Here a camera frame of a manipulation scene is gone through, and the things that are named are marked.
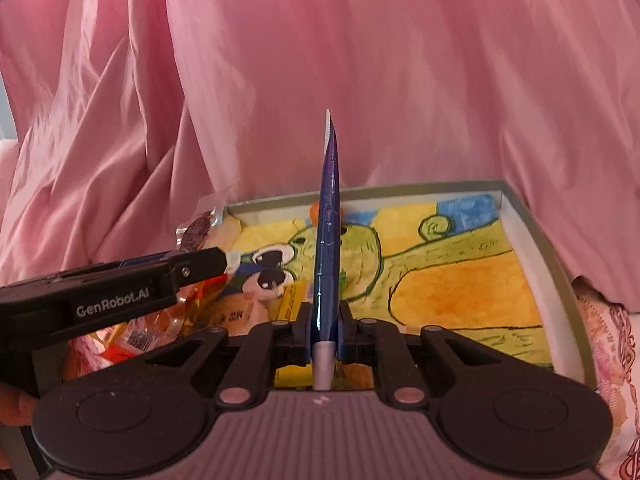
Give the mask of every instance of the screw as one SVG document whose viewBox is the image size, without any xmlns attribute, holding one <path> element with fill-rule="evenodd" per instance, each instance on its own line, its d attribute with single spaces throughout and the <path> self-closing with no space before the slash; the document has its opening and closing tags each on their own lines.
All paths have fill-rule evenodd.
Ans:
<svg viewBox="0 0 640 480">
<path fill-rule="evenodd" d="M 219 397 L 225 404 L 242 404 L 251 398 L 251 392 L 245 388 L 225 388 Z"/>
<path fill-rule="evenodd" d="M 413 386 L 405 386 L 394 391 L 394 398 L 403 404 L 418 404 L 424 399 L 424 391 Z"/>
</svg>

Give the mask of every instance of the painting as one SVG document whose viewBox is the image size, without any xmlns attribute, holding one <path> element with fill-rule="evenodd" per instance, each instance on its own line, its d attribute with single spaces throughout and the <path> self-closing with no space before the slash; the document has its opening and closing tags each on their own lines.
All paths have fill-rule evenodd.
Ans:
<svg viewBox="0 0 640 480">
<path fill-rule="evenodd" d="M 313 281 L 309 218 L 244 226 L 236 250 L 241 264 L 223 295 Z M 535 300 L 488 194 L 372 211 L 345 207 L 340 267 L 341 295 L 356 319 L 391 321 L 405 333 L 437 324 L 551 367 Z"/>
</svg>

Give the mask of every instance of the orange object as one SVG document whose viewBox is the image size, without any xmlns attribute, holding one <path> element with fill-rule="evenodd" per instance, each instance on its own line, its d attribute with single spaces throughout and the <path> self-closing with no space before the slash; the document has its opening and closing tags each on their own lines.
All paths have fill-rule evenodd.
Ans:
<svg viewBox="0 0 640 480">
<path fill-rule="evenodd" d="M 318 227 L 318 217 L 320 215 L 320 203 L 314 202 L 311 208 L 309 209 L 309 218 L 311 219 L 311 223 Z M 342 222 L 342 218 L 344 217 L 344 211 L 340 208 L 340 222 Z"/>
<path fill-rule="evenodd" d="M 122 348 L 118 344 L 113 344 L 109 346 L 109 348 L 107 348 L 104 352 L 100 354 L 100 357 L 107 359 L 107 361 L 110 361 L 113 364 L 121 363 L 135 356 L 136 354 Z"/>
</svg>

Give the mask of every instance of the cartoon eye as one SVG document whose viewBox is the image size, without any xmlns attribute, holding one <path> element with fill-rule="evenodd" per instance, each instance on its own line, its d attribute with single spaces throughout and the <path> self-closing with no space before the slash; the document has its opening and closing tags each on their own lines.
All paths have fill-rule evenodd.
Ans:
<svg viewBox="0 0 640 480">
<path fill-rule="evenodd" d="M 265 269 L 256 272 L 242 284 L 243 292 L 257 292 L 260 290 L 273 290 L 283 285 L 293 283 L 293 275 L 280 269 Z"/>
<path fill-rule="evenodd" d="M 254 264 L 277 269 L 282 264 L 288 264 L 293 256 L 295 251 L 289 244 L 273 244 L 255 251 L 252 260 Z"/>
</svg>

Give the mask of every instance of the candy wrapper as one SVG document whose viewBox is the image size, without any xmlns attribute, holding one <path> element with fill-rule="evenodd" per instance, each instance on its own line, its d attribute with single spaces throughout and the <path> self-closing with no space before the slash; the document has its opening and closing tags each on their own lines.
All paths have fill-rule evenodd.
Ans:
<svg viewBox="0 0 640 480">
<path fill-rule="evenodd" d="M 227 215 L 223 205 L 217 203 L 214 197 L 201 200 L 190 222 L 176 230 L 176 247 L 167 255 L 219 247 L 227 252 L 230 261 L 228 275 L 183 288 L 174 306 L 72 341 L 63 379 L 71 380 L 164 346 L 178 336 L 189 335 L 195 326 L 202 325 L 198 321 L 201 307 L 206 307 L 217 298 L 229 274 L 239 264 L 239 255 L 236 257 L 231 250 L 240 231 L 239 220 Z"/>
<path fill-rule="evenodd" d="M 269 320 L 269 312 L 255 292 L 230 294 L 212 302 L 199 313 L 201 328 L 221 326 L 230 336 L 246 335 L 258 323 Z"/>
</svg>

